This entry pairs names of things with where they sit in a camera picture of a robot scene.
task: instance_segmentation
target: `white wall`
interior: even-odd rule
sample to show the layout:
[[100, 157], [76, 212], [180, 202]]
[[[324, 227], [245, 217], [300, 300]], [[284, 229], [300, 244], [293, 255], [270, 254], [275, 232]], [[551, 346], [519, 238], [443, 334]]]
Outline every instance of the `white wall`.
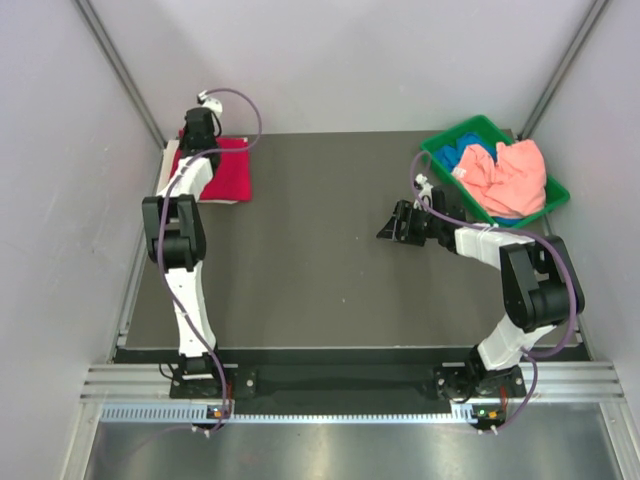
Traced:
[[0, 478], [57, 478], [159, 154], [70, 1], [0, 4]]
[[[215, 86], [252, 96], [268, 132], [438, 129], [477, 113], [518, 130], [590, 3], [94, 0], [165, 136]], [[248, 133], [237, 105], [225, 128]]]
[[640, 3], [611, 2], [534, 134], [572, 194], [552, 216], [586, 295], [585, 327], [640, 423]]

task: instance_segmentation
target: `metal corner post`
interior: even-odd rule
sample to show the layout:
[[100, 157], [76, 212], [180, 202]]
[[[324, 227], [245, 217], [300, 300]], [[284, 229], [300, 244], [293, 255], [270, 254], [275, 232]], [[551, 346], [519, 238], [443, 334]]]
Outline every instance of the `metal corner post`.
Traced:
[[598, 20], [602, 18], [602, 15], [609, 5], [610, 0], [594, 0], [589, 7], [589, 10], [585, 14], [576, 34], [574, 35], [571, 43], [567, 47], [567, 50], [564, 52], [560, 63], [553, 71], [549, 82], [545, 86], [536, 106], [533, 108], [533, 111], [527, 118], [527, 121], [522, 128], [522, 132], [518, 134], [519, 139], [529, 138], [533, 134], [534, 130], [540, 123], [542, 116], [546, 112], [551, 100], [558, 92], [562, 82], [567, 76], [567, 73], [571, 69], [571, 66], [574, 64], [576, 58], [578, 58], [578, 54], [584, 48], [584, 45], [593, 32]]
[[118, 53], [118, 50], [116, 49], [115, 45], [111, 41], [111, 37], [107, 33], [104, 27], [104, 24], [102, 23], [102, 20], [100, 20], [100, 17], [98, 16], [98, 13], [96, 12], [93, 5], [91, 4], [91, 1], [90, 0], [72, 0], [72, 2], [78, 8], [78, 11], [82, 19], [85, 21], [85, 23], [89, 27], [91, 34], [93, 35], [96, 42], [98, 43], [98, 46], [104, 53], [105, 58], [107, 59], [107, 62], [109, 62], [109, 65], [113, 69], [113, 72], [116, 74], [116, 77], [118, 78], [118, 81], [124, 88], [124, 91], [129, 97], [129, 100], [131, 100], [131, 103], [133, 104], [134, 108], [140, 114], [142, 121], [145, 123], [154, 141], [158, 144], [160, 148], [164, 148], [164, 145], [165, 145], [164, 135], [162, 134], [162, 131], [158, 126], [158, 123], [153, 118], [153, 115], [151, 114], [149, 107], [147, 106], [146, 102], [142, 98], [142, 95], [140, 94], [138, 87], [133, 81], [133, 78], [131, 77], [131, 74], [129, 73], [129, 70], [127, 69], [126, 65], [122, 61], [122, 58]]

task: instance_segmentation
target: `crumpled pink towel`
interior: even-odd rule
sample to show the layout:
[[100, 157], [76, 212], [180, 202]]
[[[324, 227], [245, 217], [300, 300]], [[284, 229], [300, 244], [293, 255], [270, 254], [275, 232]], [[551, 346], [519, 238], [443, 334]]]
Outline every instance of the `crumpled pink towel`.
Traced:
[[522, 218], [544, 208], [547, 173], [533, 140], [496, 145], [498, 161], [469, 145], [453, 176], [492, 217]]

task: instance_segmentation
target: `red cloth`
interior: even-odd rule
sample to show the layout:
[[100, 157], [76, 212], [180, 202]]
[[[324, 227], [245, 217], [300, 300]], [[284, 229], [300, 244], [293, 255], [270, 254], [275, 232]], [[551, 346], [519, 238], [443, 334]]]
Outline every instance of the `red cloth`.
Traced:
[[[241, 148], [247, 146], [244, 138], [218, 138], [220, 148]], [[180, 150], [176, 151], [171, 167], [171, 176], [178, 168]], [[227, 200], [248, 202], [251, 200], [251, 175], [249, 173], [249, 152], [220, 154], [220, 166], [213, 180], [204, 187], [201, 202]]]

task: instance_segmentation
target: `green basket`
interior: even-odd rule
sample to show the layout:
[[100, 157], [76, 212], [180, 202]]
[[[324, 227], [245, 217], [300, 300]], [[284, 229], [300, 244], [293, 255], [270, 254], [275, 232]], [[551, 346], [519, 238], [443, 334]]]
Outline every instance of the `green basket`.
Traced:
[[462, 201], [464, 203], [464, 206], [467, 208], [469, 213], [471, 213], [471, 215], [473, 215], [478, 221], [486, 222], [489, 224], [497, 223], [498, 225], [503, 227], [522, 228], [525, 225], [533, 222], [535, 219], [551, 212], [563, 203], [567, 203], [569, 201], [570, 195], [567, 189], [564, 188], [560, 184], [560, 182], [558, 182], [551, 175], [547, 175], [547, 185], [545, 187], [545, 191], [547, 193], [547, 204], [542, 210], [534, 213], [533, 215], [529, 215], [528, 217], [523, 218], [515, 225], [506, 225], [493, 218], [487, 213], [484, 208], [480, 206], [478, 202], [474, 200], [467, 189], [464, 188], [462, 184], [458, 182], [458, 180], [456, 180], [444, 166], [442, 166], [442, 164], [438, 161], [437, 158], [435, 158], [434, 155], [437, 150], [441, 149], [445, 145], [451, 145], [452, 147], [455, 147], [456, 140], [458, 140], [458, 138], [463, 136], [465, 133], [471, 132], [476, 133], [478, 136], [480, 136], [480, 138], [482, 138], [482, 140], [484, 140], [487, 145], [495, 145], [498, 142], [504, 142], [507, 145], [511, 145], [513, 143], [513, 139], [511, 139], [498, 127], [496, 127], [493, 122], [491, 122], [491, 120], [489, 120], [484, 115], [477, 115], [475, 117], [471, 117], [469, 120], [466, 120], [459, 125], [456, 125], [453, 128], [450, 128], [449, 130], [445, 130], [438, 135], [427, 138], [424, 142], [422, 142], [422, 149], [429, 151], [429, 153], [431, 153], [431, 155], [433, 156], [431, 169], [434, 171], [440, 181], [446, 184], [453, 183], [458, 186], [458, 188], [462, 192]]

